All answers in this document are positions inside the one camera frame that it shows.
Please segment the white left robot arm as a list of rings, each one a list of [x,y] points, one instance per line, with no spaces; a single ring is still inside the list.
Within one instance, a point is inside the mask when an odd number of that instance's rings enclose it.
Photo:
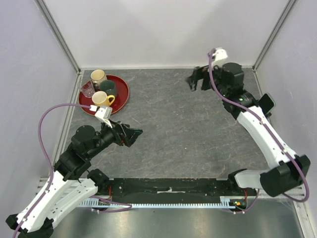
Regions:
[[[95,131],[90,125],[76,130],[67,149],[53,167],[53,176],[46,187],[19,214],[9,215],[8,226],[18,238],[49,238],[57,225],[81,202],[107,193],[109,178],[99,169],[92,170],[76,188],[65,194],[91,166],[91,159],[111,144],[130,147],[141,135],[141,129],[120,121],[102,123]]]

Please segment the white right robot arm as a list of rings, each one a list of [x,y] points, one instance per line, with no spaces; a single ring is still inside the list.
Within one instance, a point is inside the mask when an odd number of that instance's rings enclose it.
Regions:
[[[202,80],[202,90],[212,89],[221,95],[224,108],[251,135],[269,167],[262,171],[241,169],[232,172],[226,186],[230,194],[238,195],[245,188],[253,188],[276,197],[297,186],[307,186],[309,158],[297,155],[272,128],[267,117],[274,103],[267,94],[257,100],[244,89],[241,65],[230,62],[222,67],[215,66],[213,70],[208,66],[196,67],[186,82],[195,91],[199,80]]]

